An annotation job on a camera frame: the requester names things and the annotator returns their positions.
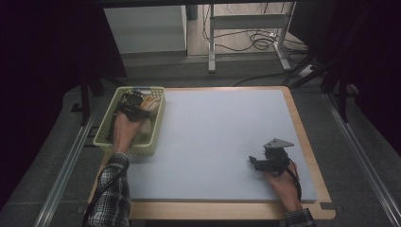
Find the yellow plastic basket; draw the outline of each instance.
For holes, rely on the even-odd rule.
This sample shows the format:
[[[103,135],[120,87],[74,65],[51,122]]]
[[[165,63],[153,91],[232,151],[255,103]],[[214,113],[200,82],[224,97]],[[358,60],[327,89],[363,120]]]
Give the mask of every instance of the yellow plastic basket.
[[[110,103],[109,108],[107,109],[107,112],[103,117],[100,127],[96,133],[94,145],[99,146],[105,151],[113,150],[112,142],[107,139],[113,120],[113,112],[117,107],[118,101],[121,99],[121,97],[125,93],[132,91],[132,89],[139,89],[147,96],[156,96],[160,98],[160,106],[157,114],[153,114],[150,117],[150,122],[152,124],[150,134],[138,133],[138,135],[132,141],[129,149],[130,153],[150,156],[155,152],[160,126],[162,124],[163,113],[165,111],[166,99],[165,88],[163,87],[119,87],[115,91],[112,102]]]

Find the object in basket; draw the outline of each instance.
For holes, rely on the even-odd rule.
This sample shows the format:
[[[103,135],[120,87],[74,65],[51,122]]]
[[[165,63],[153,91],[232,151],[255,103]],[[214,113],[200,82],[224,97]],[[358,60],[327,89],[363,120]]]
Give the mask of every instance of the object in basket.
[[[109,134],[107,135],[107,140],[113,141],[113,131],[114,131],[114,122],[118,112],[124,113],[127,118],[135,122],[139,119],[149,118],[150,112],[141,109],[141,104],[144,101],[144,94],[135,89],[132,89],[132,92],[124,93],[120,100],[117,103],[113,111],[113,118],[111,121],[111,125],[109,128]]]
[[[136,155],[146,155],[151,156],[155,153],[155,145],[157,144],[159,132],[161,128],[161,122],[164,116],[164,110],[166,105],[165,99],[165,88],[163,87],[119,87],[114,93],[113,99],[109,104],[109,108],[105,113],[103,120],[99,126],[99,129],[96,133],[94,139],[94,145],[99,146],[105,151],[113,150],[113,112],[118,113],[121,103],[127,102],[127,98],[130,94],[133,94],[136,90],[142,92],[139,93],[138,97],[142,98],[142,102],[145,105],[145,100],[148,100],[147,96],[158,97],[155,102],[156,104],[149,105],[150,107],[154,107],[154,110],[150,113],[149,120],[151,122],[150,133],[145,134],[139,132],[135,139],[131,141],[129,152]]]
[[[145,96],[144,101],[141,104],[141,109],[150,112],[150,114],[155,114],[157,113],[159,105],[160,105],[159,97]],[[149,118],[144,120],[139,131],[142,132],[143,134],[149,134],[151,132],[151,122]]]

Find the plaid shirt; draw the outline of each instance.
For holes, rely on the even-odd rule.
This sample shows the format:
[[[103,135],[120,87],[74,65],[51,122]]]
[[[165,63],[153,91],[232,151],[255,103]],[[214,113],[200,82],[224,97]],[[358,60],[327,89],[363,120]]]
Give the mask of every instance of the plaid shirt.
[[[130,162],[125,154],[115,153],[105,166],[97,183],[97,188],[103,187],[118,171],[128,168]],[[127,182],[127,172],[106,190],[97,201],[86,226],[130,226],[130,189]],[[309,209],[286,213],[288,227],[315,227],[315,221]]]

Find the wire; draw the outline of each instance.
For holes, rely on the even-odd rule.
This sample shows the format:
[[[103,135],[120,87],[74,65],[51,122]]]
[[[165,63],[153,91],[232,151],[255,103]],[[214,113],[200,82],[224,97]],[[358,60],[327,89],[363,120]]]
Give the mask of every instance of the wire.
[[[248,81],[248,80],[252,80],[252,79],[261,79],[261,78],[273,77],[273,76],[281,76],[281,75],[285,75],[285,74],[288,74],[288,73],[292,73],[292,70],[289,71],[289,72],[285,72],[285,73],[268,74],[268,75],[262,75],[262,76],[257,76],[257,77],[253,77],[253,78],[243,79],[243,80],[240,80],[239,82],[237,82],[236,84],[234,84],[233,87],[236,87],[238,84],[243,83],[243,82]]]
[[[300,68],[304,67],[305,65],[307,65],[310,61],[312,61],[313,59],[313,55],[307,55],[298,65],[297,67],[295,67],[292,71],[291,74],[289,74],[281,83],[282,86],[287,86],[288,82],[291,78],[295,77],[295,75],[293,75],[292,73],[299,70]]]
[[[302,43],[302,42],[291,41],[291,40],[288,40],[288,39],[284,39],[284,40],[287,41],[287,42],[289,42],[289,43],[293,43],[293,44],[302,44],[302,45],[306,45],[305,43]]]
[[[116,170],[117,170],[117,173],[116,173],[108,182],[106,182],[106,183],[103,185],[103,187],[97,188],[97,189],[96,189],[95,194],[94,194],[94,196],[93,196],[93,198],[92,198],[92,201],[91,201],[91,203],[89,203],[88,208],[86,209],[85,214],[84,214],[84,216],[83,216],[82,226],[86,226],[86,222],[88,221],[89,216],[91,215],[91,213],[92,213],[92,211],[93,211],[93,209],[94,209],[94,207],[95,207],[95,204],[96,204],[97,201],[100,199],[100,197],[102,196],[102,194],[103,194],[104,192],[106,192],[106,190],[109,189],[110,186],[112,186],[112,185],[118,180],[118,178],[120,178],[123,174],[127,174],[127,169],[128,169],[128,167],[129,167],[129,165],[126,165],[126,167],[124,167],[124,169],[120,170],[118,167],[109,166],[109,168],[114,168],[114,169],[116,169]],[[98,181],[98,182],[100,182],[101,175],[103,174],[103,172],[105,171],[105,169],[106,169],[106,168],[104,168],[104,169],[100,172],[100,174],[98,175],[98,177],[97,177],[97,181]]]
[[[283,44],[283,49],[285,49],[287,52],[291,52],[291,53],[310,53],[309,50],[298,50],[298,49],[292,49],[287,47],[286,45]]]
[[[291,58],[292,55],[308,55],[308,53],[289,53],[288,54],[288,59],[294,63],[302,63],[303,61],[295,61],[294,59]]]
[[[262,9],[262,3],[260,3],[259,6],[258,6],[258,7],[256,8],[256,10],[254,11],[253,14],[256,14],[256,12],[257,12],[259,9],[261,9],[261,13],[266,14],[266,11],[267,11],[268,6],[269,6],[269,3],[267,3],[266,6]],[[207,40],[208,42],[210,42],[210,38],[208,37],[207,32],[206,32],[206,21],[207,21],[207,16],[209,15],[210,8],[211,8],[211,7],[209,6],[208,9],[207,9],[207,11],[206,11],[206,14],[205,14],[205,12],[204,12],[204,11],[205,11],[204,5],[202,5],[202,17],[203,17],[202,36],[203,36],[203,39]],[[223,45],[223,44],[215,44],[215,46],[220,46],[220,47],[223,47],[223,48],[232,50],[232,51],[241,52],[241,51],[245,51],[245,50],[251,49],[252,47],[254,47],[254,48],[258,49],[258,50],[266,50],[266,49],[268,49],[272,44],[274,44],[274,42],[275,42],[275,38],[273,39],[271,36],[267,36],[267,35],[264,35],[264,34],[261,34],[261,33],[260,33],[260,32],[262,32],[262,33],[263,33],[263,32],[268,33],[269,31],[267,31],[267,30],[262,30],[262,29],[260,29],[260,28],[257,29],[257,30],[254,30],[254,29],[246,29],[246,30],[242,30],[242,31],[238,31],[238,32],[226,33],[226,34],[214,36],[214,38],[219,38],[219,37],[228,36],[228,35],[235,35],[235,34],[240,34],[240,33],[245,33],[245,32],[246,32],[246,33],[248,33],[248,32],[254,32],[254,34],[252,34],[252,35],[249,36],[250,41],[251,41],[252,43],[251,43],[251,45],[248,46],[248,47],[245,47],[245,48],[243,48],[243,49],[233,49],[233,48],[231,48],[231,47],[229,47],[229,46],[226,46],[226,45]]]
[[[281,6],[281,11],[280,11],[280,13],[283,13],[283,10],[284,10],[284,4],[285,4],[286,2],[283,2],[283,6]]]

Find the hand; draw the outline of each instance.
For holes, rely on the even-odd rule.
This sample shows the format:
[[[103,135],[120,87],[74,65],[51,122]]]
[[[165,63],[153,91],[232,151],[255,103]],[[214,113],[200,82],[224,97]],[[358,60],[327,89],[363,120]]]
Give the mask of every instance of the hand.
[[[131,122],[124,113],[117,113],[113,131],[113,152],[128,153],[131,140],[141,128],[142,121],[143,119]]]
[[[160,98],[154,96],[146,96],[141,104],[141,109],[151,114],[155,114],[160,104]],[[151,122],[149,119],[145,119],[141,128],[139,129],[143,134],[149,134],[151,131]]]
[[[296,173],[296,164],[289,163],[289,170]],[[302,210],[303,207],[298,201],[298,192],[291,176],[284,171],[280,176],[273,176],[269,172],[264,172],[265,178],[268,179],[271,188],[280,198],[287,212]]]

